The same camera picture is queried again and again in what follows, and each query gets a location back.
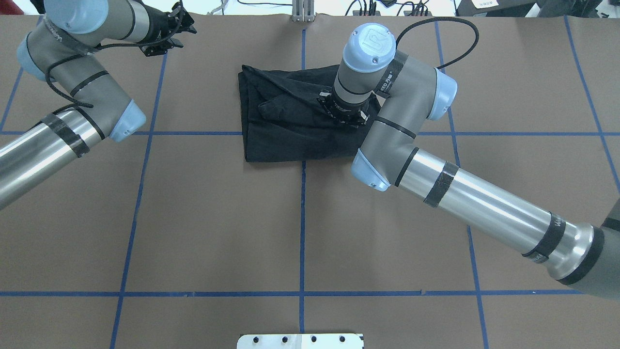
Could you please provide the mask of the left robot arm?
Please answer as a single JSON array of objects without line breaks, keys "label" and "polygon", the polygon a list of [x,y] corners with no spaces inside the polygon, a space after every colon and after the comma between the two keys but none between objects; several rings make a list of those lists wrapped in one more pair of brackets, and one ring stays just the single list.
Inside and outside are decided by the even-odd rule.
[{"label": "left robot arm", "polygon": [[137,47],[146,57],[182,48],[178,33],[195,34],[183,2],[168,12],[141,0],[45,0],[44,16],[17,49],[27,73],[68,105],[47,113],[1,149],[0,205],[7,207],[105,139],[121,142],[146,115],[95,54]]}]

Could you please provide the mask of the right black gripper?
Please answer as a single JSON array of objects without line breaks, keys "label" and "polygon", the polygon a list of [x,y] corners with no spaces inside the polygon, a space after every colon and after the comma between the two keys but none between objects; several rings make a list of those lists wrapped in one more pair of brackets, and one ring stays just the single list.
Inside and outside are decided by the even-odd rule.
[{"label": "right black gripper", "polygon": [[364,107],[368,104],[370,93],[357,96],[366,99],[360,102],[347,102],[338,95],[337,91],[324,89],[319,93],[316,101],[335,122],[358,128],[368,123],[369,117],[366,115]]}]

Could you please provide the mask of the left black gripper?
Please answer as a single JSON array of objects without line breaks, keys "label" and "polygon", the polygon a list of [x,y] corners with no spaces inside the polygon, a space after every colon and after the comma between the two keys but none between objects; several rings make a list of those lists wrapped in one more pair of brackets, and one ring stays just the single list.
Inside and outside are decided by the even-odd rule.
[{"label": "left black gripper", "polygon": [[175,7],[171,13],[164,13],[154,7],[145,9],[149,18],[146,42],[155,42],[171,33],[197,33],[194,27],[195,20],[187,19],[187,11],[183,7]]}]

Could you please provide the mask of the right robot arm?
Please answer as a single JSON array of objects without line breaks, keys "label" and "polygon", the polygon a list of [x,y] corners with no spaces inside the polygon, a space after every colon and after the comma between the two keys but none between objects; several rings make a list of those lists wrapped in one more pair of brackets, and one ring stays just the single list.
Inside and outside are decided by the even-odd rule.
[{"label": "right robot arm", "polygon": [[583,294],[619,300],[619,205],[598,227],[572,223],[416,145],[425,121],[451,110],[458,92],[444,67],[423,63],[399,49],[379,23],[350,32],[331,91],[317,101],[336,122],[354,127],[369,121],[363,105],[385,101],[357,148],[352,175],[364,185],[412,193],[541,265],[556,282]]}]

